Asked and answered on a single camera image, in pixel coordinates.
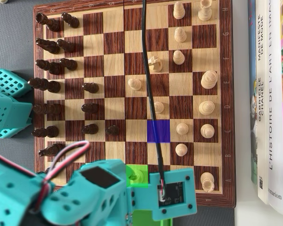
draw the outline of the gray table surface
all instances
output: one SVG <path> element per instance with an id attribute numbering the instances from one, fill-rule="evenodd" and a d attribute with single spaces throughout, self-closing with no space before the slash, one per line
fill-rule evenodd
<path id="1" fill-rule="evenodd" d="M 0 4 L 0 68 L 29 80 L 33 77 L 33 6 L 61 0 L 8 0 Z M 33 92 L 19 101 L 33 102 Z M 0 139 L 0 154 L 30 170 L 33 165 L 32 126 L 13 138 Z M 174 219 L 174 226 L 233 226 L 234 209 L 198 207 L 195 215 Z"/>

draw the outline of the blue square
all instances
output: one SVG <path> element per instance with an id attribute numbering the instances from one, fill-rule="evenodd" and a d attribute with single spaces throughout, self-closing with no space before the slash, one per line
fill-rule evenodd
<path id="1" fill-rule="evenodd" d="M 170 143 L 170 120 L 147 120 L 148 143 Z"/>

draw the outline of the dark chess piece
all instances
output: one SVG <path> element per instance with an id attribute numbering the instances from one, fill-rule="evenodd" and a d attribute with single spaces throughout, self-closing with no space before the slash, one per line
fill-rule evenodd
<path id="1" fill-rule="evenodd" d="M 39 156 L 56 156 L 64 148 L 62 144 L 53 144 L 39 151 Z"/>
<path id="2" fill-rule="evenodd" d="M 75 60 L 69 60 L 69 59 L 66 59 L 66 58 L 62 58 L 60 59 L 60 64 L 63 66 L 63 67 L 66 67 L 68 70 L 75 70 L 77 68 L 77 62 Z"/>
<path id="3" fill-rule="evenodd" d="M 96 124 L 90 124 L 82 128 L 83 134 L 96 134 L 98 131 L 99 127 Z"/>
<path id="4" fill-rule="evenodd" d="M 34 89 L 41 91 L 48 90 L 50 93 L 57 93 L 61 90 L 61 85 L 57 81 L 48 81 L 47 79 L 33 78 L 28 84 Z"/>
<path id="5" fill-rule="evenodd" d="M 37 38 L 36 44 L 40 46 L 43 50 L 46 50 L 52 54 L 58 54 L 60 51 L 60 47 L 57 45 L 55 41 L 49 41 L 49 40 Z"/>
<path id="6" fill-rule="evenodd" d="M 96 93 L 99 91 L 99 86 L 96 83 L 84 83 L 82 88 L 90 93 Z"/>
<path id="7" fill-rule="evenodd" d="M 60 31 L 60 23 L 55 19 L 48 19 L 47 16 L 43 13 L 38 13 L 36 16 L 36 21 L 42 25 L 47 26 L 49 30 L 52 32 L 59 32 Z"/>
<path id="8" fill-rule="evenodd" d="M 69 41 L 65 41 L 63 39 L 58 39 L 57 45 L 60 46 L 65 52 L 73 52 L 75 49 L 75 46 L 73 43 L 70 43 Z"/>
<path id="9" fill-rule="evenodd" d="M 98 112 L 98 105 L 97 104 L 85 104 L 82 106 L 82 111 L 87 113 L 96 113 Z"/>
<path id="10" fill-rule="evenodd" d="M 60 104 L 36 104 L 33 106 L 33 112 L 36 114 L 60 114 L 61 110 Z"/>
<path id="11" fill-rule="evenodd" d="M 54 138 L 57 137 L 59 133 L 59 130 L 56 126 L 48 126 L 46 129 L 36 129 L 32 132 L 32 135 L 34 137 L 49 137 Z"/>
<path id="12" fill-rule="evenodd" d="M 116 136 L 119 134 L 119 128 L 116 125 L 109 126 L 108 129 L 106 129 L 106 134 Z"/>
<path id="13" fill-rule="evenodd" d="M 80 21 L 76 17 L 71 16 L 68 13 L 62 13 L 61 17 L 62 20 L 68 23 L 68 25 L 71 26 L 72 28 L 77 28 L 80 25 Z"/>
<path id="14" fill-rule="evenodd" d="M 61 74 L 62 67 L 61 64 L 56 62 L 49 62 L 47 60 L 36 60 L 36 65 L 45 70 L 48 71 L 50 74 Z"/>

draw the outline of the black cable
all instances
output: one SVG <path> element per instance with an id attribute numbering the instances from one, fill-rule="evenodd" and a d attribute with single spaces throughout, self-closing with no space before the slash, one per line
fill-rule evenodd
<path id="1" fill-rule="evenodd" d="M 152 94 L 152 89 L 151 89 L 150 71 L 149 71 L 147 48 L 146 48 L 146 15 L 147 15 L 146 8 L 147 8 L 147 0 L 143 0 L 142 1 L 142 35 L 141 35 L 142 56 L 143 56 L 143 61 L 144 61 L 145 71 L 146 71 L 147 91 L 148 91 L 148 95 L 149 95 L 153 133 L 154 133 L 154 139 L 155 139 L 156 150 L 157 150 L 158 170 L 159 170 L 159 174 L 160 174 L 160 179 L 162 180 L 164 196 L 165 196 L 166 195 L 166 189 L 165 189 L 165 176 L 164 176 L 164 169 L 163 169 L 164 161 L 163 161 L 163 158 L 162 158 L 161 146 L 160 146 L 160 141 L 159 141 L 158 132 L 157 132 L 157 126 L 156 126 L 156 115 L 155 115 L 153 94 Z"/>

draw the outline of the wooden chessboard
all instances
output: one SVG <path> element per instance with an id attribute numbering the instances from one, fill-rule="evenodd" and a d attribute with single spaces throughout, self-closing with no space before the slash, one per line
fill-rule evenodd
<path id="1" fill-rule="evenodd" d="M 164 104 L 165 110 L 157 119 L 170 123 L 171 142 L 162 144 L 165 170 L 194 168 L 197 204 L 207 206 L 235 207 L 235 148 L 234 148 L 234 97 L 233 97 L 233 28 L 232 1 L 213 0 L 212 18 L 203 22 L 198 18 L 200 1 L 183 0 L 185 17 L 173 17 L 175 1 L 148 0 L 147 49 L 148 57 L 158 56 L 163 64 L 159 73 L 151 73 L 154 101 Z M 61 22 L 61 13 L 68 12 L 80 21 L 73 29 Z M 89 140 L 90 151 L 54 180 L 64 185 L 72 172 L 87 162 L 118 158 L 126 164 L 148 165 L 149 172 L 157 172 L 157 157 L 154 144 L 147 143 L 147 120 L 150 119 L 146 92 L 146 76 L 142 60 L 142 0 L 77 0 L 35 6 L 33 17 L 44 13 L 48 18 L 60 21 L 61 31 L 51 32 L 46 26 L 33 21 L 33 38 L 46 40 L 65 39 L 75 44 L 75 51 L 57 55 L 43 51 L 34 45 L 34 60 L 45 59 L 58 62 L 69 58 L 78 62 L 78 69 L 65 69 L 61 75 L 52 75 L 34 68 L 35 77 L 56 80 L 61 83 L 61 92 L 34 91 L 35 103 L 58 103 L 63 105 L 61 115 L 35 115 L 36 129 L 55 125 L 60 134 L 56 138 L 35 138 L 35 170 L 44 171 L 52 157 L 39 157 L 38 151 L 53 143 L 70 144 Z M 184 43 L 174 40 L 176 27 L 187 33 Z M 182 65 L 173 62 L 173 52 L 181 50 L 185 56 Z M 214 70 L 218 82 L 212 89 L 204 89 L 201 77 Z M 130 78 L 142 82 L 139 91 L 128 86 Z M 82 89 L 84 82 L 99 85 L 98 93 Z M 215 103 L 209 116 L 199 113 L 202 101 Z M 97 103 L 99 112 L 88 114 L 81 106 Z M 176 132 L 179 123 L 189 126 L 188 134 Z M 95 135 L 84 135 L 84 125 L 96 123 Z M 203 138 L 203 124 L 213 125 L 212 138 Z M 116 124 L 119 136 L 105 135 L 105 128 Z M 175 147 L 184 143 L 188 153 L 179 157 Z M 215 189 L 206 193 L 200 176 L 210 172 L 215 179 Z"/>

